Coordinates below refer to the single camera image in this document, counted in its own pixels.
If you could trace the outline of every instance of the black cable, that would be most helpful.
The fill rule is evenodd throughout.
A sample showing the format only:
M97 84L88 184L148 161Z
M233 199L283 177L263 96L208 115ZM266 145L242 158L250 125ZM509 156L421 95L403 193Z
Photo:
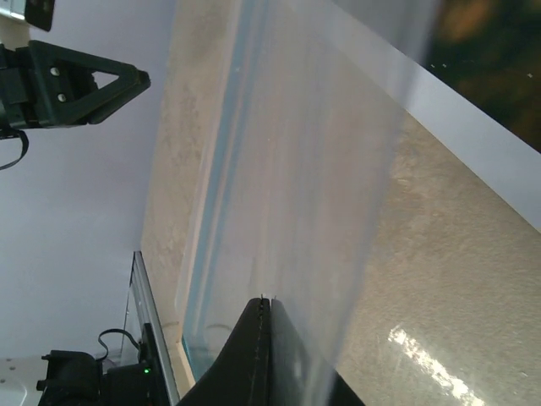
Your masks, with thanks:
M20 151L20 157L19 159L16 159L13 162L7 163L6 165L2 165L0 167L0 171L3 171L4 169L9 169L17 165L20 162L20 160L25 157L26 152L28 152L28 147L30 145L30 142L28 141L28 137L26 136L24 131L20 131L18 129L0 130L0 140L12 140L15 138L20 139L20 142L23 145Z
M139 343L135 341L134 336L132 336L129 332L127 332L126 330L123 330L122 328L110 328L109 330L105 330L104 332L101 332L100 335L98 336L98 343L100 343L100 345L105 349L105 355L98 358L96 360L97 362L103 362L109 356L109 347L107 347L107 344L105 344L103 340L101 340L101 338L105 336L106 334L111 334L114 332L118 334L122 334L123 336L127 337L128 340L134 345L134 347L137 350L139 350L139 347L140 347Z

